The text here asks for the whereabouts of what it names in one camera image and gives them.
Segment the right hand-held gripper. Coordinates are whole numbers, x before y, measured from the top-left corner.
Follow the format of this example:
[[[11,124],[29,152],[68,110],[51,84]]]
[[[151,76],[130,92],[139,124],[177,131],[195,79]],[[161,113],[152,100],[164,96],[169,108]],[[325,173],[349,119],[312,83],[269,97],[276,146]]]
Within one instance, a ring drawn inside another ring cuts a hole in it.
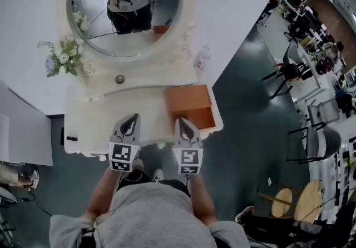
[[[200,173],[204,149],[199,129],[189,120],[179,117],[175,121],[175,144],[172,153],[180,175]]]

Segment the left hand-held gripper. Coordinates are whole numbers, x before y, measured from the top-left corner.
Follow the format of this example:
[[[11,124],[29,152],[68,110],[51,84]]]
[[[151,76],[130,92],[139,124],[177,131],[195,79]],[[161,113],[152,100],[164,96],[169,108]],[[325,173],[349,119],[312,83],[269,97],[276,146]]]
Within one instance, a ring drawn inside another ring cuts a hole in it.
[[[119,120],[113,127],[108,144],[111,170],[131,172],[139,157],[141,117],[133,113]]]

